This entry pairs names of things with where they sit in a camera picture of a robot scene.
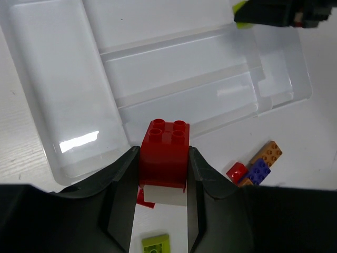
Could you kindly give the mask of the orange lego plate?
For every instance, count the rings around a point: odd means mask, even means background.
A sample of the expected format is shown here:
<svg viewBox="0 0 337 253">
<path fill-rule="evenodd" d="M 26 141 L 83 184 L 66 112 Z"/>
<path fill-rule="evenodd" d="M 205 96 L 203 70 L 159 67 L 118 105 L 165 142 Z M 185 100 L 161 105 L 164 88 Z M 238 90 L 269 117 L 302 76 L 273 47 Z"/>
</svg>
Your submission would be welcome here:
<svg viewBox="0 0 337 253">
<path fill-rule="evenodd" d="M 249 178 L 244 178 L 237 186 L 244 187 L 244 186 L 251 186 L 251 185 L 254 185 L 254 183 Z"/>
<path fill-rule="evenodd" d="M 262 159 L 268 167 L 271 167 L 283 154 L 275 141 L 269 141 L 259 152 L 250 160 L 249 164 L 254 164 L 258 159 Z"/>
</svg>

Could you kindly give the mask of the lime green square lego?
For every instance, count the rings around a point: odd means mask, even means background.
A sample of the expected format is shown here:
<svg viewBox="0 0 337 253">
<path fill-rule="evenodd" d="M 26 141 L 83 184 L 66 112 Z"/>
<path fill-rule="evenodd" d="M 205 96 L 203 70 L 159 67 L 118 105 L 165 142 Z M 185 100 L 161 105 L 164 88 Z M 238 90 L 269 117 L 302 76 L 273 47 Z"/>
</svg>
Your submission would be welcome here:
<svg viewBox="0 0 337 253">
<path fill-rule="evenodd" d="M 249 29 L 254 25 L 247 21 L 245 17 L 245 4 L 247 1 L 239 1 L 232 6 L 232 11 L 234 15 L 234 23 L 238 29 Z"/>
</svg>

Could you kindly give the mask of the small red sloped lego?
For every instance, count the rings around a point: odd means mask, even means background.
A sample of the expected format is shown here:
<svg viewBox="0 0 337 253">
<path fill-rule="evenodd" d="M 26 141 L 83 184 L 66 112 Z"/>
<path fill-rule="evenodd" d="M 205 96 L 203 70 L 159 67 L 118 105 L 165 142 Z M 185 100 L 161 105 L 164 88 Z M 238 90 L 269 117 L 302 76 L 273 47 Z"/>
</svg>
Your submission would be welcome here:
<svg viewBox="0 0 337 253">
<path fill-rule="evenodd" d="M 237 184 L 247 173 L 248 168 L 244 164 L 236 162 L 227 171 L 226 175 L 228 176 L 228 178 L 232 183 Z"/>
</svg>

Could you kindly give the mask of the purple lego plate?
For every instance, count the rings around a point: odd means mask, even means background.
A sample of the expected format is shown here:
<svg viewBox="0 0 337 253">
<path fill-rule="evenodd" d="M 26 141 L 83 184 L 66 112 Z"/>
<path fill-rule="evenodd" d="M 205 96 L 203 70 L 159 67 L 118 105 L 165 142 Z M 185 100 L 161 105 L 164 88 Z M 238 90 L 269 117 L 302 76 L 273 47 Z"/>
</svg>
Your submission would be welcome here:
<svg viewBox="0 0 337 253">
<path fill-rule="evenodd" d="M 239 181 L 242 183 L 247 179 L 252 182 L 253 185 L 260 185 L 261 182 L 271 173 L 269 166 L 266 162 L 259 158 L 249 168 L 248 173 L 243 176 Z"/>
</svg>

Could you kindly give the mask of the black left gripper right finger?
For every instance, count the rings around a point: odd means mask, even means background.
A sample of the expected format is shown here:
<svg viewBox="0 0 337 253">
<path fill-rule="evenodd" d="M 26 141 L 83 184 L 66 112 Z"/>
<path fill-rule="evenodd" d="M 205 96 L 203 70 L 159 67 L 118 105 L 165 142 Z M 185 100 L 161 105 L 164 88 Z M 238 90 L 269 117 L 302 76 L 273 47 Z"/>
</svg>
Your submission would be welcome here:
<svg viewBox="0 0 337 253">
<path fill-rule="evenodd" d="M 237 187 L 189 148 L 189 252 L 336 252 L 336 192 Z"/>
</svg>

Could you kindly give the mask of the lime green sloped lego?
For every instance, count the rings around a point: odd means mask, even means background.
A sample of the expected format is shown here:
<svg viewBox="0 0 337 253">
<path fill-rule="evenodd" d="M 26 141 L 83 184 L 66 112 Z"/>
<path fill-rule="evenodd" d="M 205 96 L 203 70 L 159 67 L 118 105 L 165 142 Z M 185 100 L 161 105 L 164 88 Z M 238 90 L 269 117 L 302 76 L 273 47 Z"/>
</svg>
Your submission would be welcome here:
<svg viewBox="0 0 337 253">
<path fill-rule="evenodd" d="M 142 247 L 144 253 L 170 253 L 169 234 L 145 238 L 142 240 Z"/>
</svg>

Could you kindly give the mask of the red tall lego brick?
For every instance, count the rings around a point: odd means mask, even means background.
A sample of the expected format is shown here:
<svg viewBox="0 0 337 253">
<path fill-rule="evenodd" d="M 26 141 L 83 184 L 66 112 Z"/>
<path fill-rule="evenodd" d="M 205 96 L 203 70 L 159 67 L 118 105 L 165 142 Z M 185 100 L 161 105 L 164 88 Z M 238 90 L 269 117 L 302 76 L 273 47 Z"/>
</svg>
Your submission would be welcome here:
<svg viewBox="0 0 337 253">
<path fill-rule="evenodd" d="M 190 125 L 154 119 L 143 139 L 139 185 L 185 189 L 190 146 Z"/>
</svg>

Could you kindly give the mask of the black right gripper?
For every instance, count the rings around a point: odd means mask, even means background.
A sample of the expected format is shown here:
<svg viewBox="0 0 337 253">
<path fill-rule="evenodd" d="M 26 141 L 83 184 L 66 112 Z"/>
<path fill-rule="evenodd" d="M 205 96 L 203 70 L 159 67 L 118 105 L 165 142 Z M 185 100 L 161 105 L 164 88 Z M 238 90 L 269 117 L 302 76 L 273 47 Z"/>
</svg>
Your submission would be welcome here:
<svg viewBox="0 0 337 253">
<path fill-rule="evenodd" d="M 317 28 L 327 21 L 336 1 L 262 1 L 245 4 L 245 17 L 252 24 L 274 27 Z"/>
</svg>

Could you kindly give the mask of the white lego cube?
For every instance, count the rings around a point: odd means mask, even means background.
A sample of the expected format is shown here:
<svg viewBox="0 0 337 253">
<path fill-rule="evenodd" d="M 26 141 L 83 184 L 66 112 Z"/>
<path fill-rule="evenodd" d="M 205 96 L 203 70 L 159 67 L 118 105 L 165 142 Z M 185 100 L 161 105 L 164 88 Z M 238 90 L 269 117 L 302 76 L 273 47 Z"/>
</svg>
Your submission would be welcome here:
<svg viewBox="0 0 337 253">
<path fill-rule="evenodd" d="M 187 193 L 181 188 L 145 185 L 143 190 L 145 202 L 187 206 Z"/>
</svg>

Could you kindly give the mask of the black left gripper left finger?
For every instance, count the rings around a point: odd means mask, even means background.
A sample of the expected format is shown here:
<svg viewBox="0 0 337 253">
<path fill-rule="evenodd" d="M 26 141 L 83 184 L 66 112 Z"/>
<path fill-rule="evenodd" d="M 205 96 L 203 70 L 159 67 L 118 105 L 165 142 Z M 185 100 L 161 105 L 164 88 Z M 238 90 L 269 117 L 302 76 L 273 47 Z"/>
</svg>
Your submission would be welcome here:
<svg viewBox="0 0 337 253">
<path fill-rule="evenodd" d="M 60 192 L 1 185 L 1 252 L 128 252 L 140 148 Z"/>
</svg>

